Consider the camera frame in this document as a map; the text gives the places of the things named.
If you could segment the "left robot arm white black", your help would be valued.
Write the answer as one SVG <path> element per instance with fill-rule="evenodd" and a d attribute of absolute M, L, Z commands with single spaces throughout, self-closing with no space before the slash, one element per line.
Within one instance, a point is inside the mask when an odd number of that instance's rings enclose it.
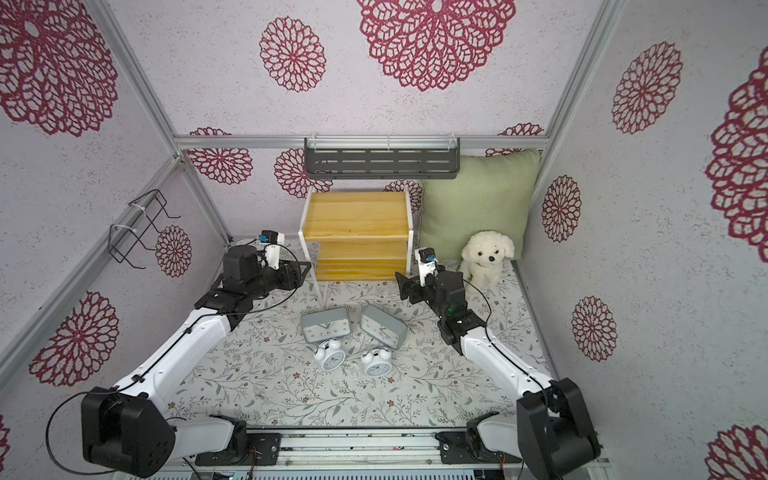
<path fill-rule="evenodd" d="M 303 285 L 311 263 L 283 259 L 284 250 L 280 244 L 231 247 L 214 285 L 168 340 L 114 386 L 86 393 L 80 404 L 85 461 L 147 478 L 183 457 L 212 454 L 241 461 L 248 456 L 244 421 L 227 416 L 178 421 L 166 412 L 174 389 L 256 301 Z"/>

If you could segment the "green cushion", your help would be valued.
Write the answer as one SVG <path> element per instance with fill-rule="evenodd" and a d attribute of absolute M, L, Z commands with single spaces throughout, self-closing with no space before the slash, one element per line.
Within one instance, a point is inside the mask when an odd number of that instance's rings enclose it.
<path fill-rule="evenodd" d="M 440 260 L 459 260 L 472 235 L 496 231 L 512 240 L 512 258 L 520 259 L 540 164 L 534 149 L 463 156 L 455 178 L 423 180 L 418 245 L 433 248 Z"/>

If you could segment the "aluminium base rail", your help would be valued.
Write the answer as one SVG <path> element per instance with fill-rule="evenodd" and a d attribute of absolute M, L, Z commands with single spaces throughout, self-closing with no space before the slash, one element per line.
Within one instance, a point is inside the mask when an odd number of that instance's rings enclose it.
<path fill-rule="evenodd" d="M 236 445 L 220 452 L 172 458 L 142 468 L 137 478 L 152 478 L 172 467 L 190 472 L 250 467 L 272 469 L 383 469 L 466 466 L 474 469 L 533 470 L 517 454 L 493 452 L 473 440 L 466 428 L 245 429 Z"/>

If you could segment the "white twin-bell alarm clock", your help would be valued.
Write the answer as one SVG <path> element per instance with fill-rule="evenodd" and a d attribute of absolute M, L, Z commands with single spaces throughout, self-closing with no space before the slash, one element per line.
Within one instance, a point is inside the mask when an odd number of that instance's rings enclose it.
<path fill-rule="evenodd" d="M 392 371 L 392 352 L 386 348 L 376 348 L 366 352 L 361 358 L 363 373 L 371 378 L 380 378 Z"/>
<path fill-rule="evenodd" d="M 329 339 L 317 345 L 313 356 L 322 371 L 330 372 L 344 363 L 347 353 L 339 339 Z"/>

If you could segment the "yellow wooden two-tier shelf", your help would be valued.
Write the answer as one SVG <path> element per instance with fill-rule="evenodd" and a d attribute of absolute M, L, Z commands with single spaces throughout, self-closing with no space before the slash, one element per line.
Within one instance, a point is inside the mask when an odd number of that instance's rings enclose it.
<path fill-rule="evenodd" d="M 322 305 L 332 282 L 390 281 L 412 266 L 410 192 L 310 191 L 298 237 Z"/>

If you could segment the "white plush dog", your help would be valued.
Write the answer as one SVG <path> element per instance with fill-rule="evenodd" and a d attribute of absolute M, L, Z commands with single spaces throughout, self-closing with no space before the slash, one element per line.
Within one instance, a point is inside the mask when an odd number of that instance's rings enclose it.
<path fill-rule="evenodd" d="M 514 254 L 515 245 L 508 236 L 496 231 L 478 232 L 461 251 L 459 271 L 480 289 L 493 287 L 501 281 L 504 261 Z"/>

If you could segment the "grey square alarm clock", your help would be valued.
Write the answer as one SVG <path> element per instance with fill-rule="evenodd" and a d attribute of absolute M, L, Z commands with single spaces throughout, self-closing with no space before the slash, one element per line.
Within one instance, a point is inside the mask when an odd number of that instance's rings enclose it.
<path fill-rule="evenodd" d="M 391 349 L 399 349 L 407 336 L 407 326 L 387 312 L 374 305 L 367 305 L 361 311 L 361 329 Z"/>
<path fill-rule="evenodd" d="M 303 315 L 300 318 L 301 331 L 311 344 L 347 336 L 351 333 L 350 311 L 339 307 Z"/>

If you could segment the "grey metal wall shelf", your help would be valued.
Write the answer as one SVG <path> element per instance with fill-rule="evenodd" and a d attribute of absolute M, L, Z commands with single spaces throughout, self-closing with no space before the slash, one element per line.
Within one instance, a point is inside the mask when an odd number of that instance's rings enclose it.
<path fill-rule="evenodd" d="M 304 140 L 304 168 L 312 180 L 453 179 L 460 169 L 460 140 Z"/>

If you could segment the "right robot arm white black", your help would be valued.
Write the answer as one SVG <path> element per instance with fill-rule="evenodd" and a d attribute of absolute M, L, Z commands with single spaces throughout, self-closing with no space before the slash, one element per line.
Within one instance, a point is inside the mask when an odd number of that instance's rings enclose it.
<path fill-rule="evenodd" d="M 426 303 L 438 317 L 444 342 L 516 401 L 512 420 L 496 413 L 470 422 L 473 443 L 522 460 L 536 479 L 560 479 L 600 456 L 597 433 L 576 383 L 552 379 L 503 345 L 469 307 L 461 273 L 437 270 L 423 279 L 397 273 L 395 278 L 400 298 Z"/>

